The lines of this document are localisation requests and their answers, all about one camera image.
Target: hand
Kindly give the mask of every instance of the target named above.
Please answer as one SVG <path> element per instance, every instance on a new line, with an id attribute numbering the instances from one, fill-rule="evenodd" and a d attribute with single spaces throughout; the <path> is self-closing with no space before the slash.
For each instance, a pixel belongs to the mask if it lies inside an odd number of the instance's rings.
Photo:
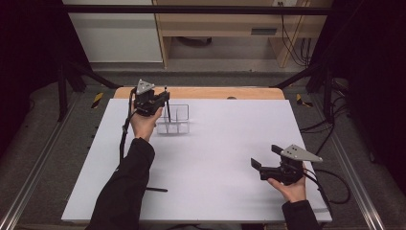
<path id="1" fill-rule="evenodd" d="M 156 110 L 155 115 L 150 117 L 144 117 L 139 114 L 134 114 L 131 118 L 131 126 L 132 130 L 134 131 L 135 138 L 143 138 L 144 140 L 149 142 L 149 138 L 152 135 L 152 131 L 155 128 L 155 122 L 158 120 L 159 117 L 162 115 L 162 107 Z"/>
<path id="2" fill-rule="evenodd" d="M 269 178 L 268 183 L 271 184 L 276 190 L 281 192 L 284 199 L 291 203 L 305 200 L 305 176 L 303 176 L 296 183 L 290 185 L 283 185 L 278 180 Z"/>

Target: horizontal black bar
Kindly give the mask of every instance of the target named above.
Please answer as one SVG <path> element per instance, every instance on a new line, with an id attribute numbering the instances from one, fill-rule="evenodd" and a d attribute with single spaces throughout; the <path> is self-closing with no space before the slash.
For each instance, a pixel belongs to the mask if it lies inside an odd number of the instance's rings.
<path id="1" fill-rule="evenodd" d="M 344 10 L 305 7 L 245 6 L 147 6 L 147 5 L 63 5 L 45 6 L 48 10 L 87 13 L 206 13 L 206 14 L 283 14 L 330 15 Z"/>

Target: forearm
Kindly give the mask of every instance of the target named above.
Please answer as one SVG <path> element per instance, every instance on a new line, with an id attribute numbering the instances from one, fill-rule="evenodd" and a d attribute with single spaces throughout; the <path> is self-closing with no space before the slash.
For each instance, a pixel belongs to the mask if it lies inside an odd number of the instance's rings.
<path id="1" fill-rule="evenodd" d="M 282 206 L 284 219 L 289 230 L 317 230 L 320 225 L 308 200 L 294 203 L 286 202 Z"/>
<path id="2" fill-rule="evenodd" d="M 147 141 L 132 141 L 127 157 L 101 190 L 87 230 L 138 227 L 141 203 L 154 155 L 153 147 Z"/>

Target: white tabletop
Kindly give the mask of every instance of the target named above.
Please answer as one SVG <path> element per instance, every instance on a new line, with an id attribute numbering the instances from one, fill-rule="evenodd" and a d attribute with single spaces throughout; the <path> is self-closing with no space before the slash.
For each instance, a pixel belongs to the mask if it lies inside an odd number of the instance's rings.
<path id="1" fill-rule="evenodd" d="M 258 222 L 284 221 L 282 195 L 251 167 L 251 157 L 262 166 L 278 167 L 281 158 L 271 145 L 305 147 L 287 100 L 170 100 L 188 104 L 190 133 L 161 135 L 150 143 L 155 160 L 140 221 Z M 88 222 L 96 199 L 119 164 L 122 125 L 128 100 L 111 99 L 93 145 L 71 194 L 63 220 Z M 131 127 L 125 143 L 133 139 Z M 311 164 L 306 167 L 312 170 Z M 331 216 L 317 186 L 306 181 L 307 199 L 319 221 Z"/>

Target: wall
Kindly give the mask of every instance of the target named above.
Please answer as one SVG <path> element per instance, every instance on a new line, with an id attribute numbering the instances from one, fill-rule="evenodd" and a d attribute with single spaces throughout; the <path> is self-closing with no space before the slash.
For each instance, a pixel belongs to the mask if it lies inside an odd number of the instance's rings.
<path id="1" fill-rule="evenodd" d="M 148 0 L 63 0 L 78 5 L 151 5 Z M 70 13 L 90 62 L 162 62 L 154 15 Z"/>

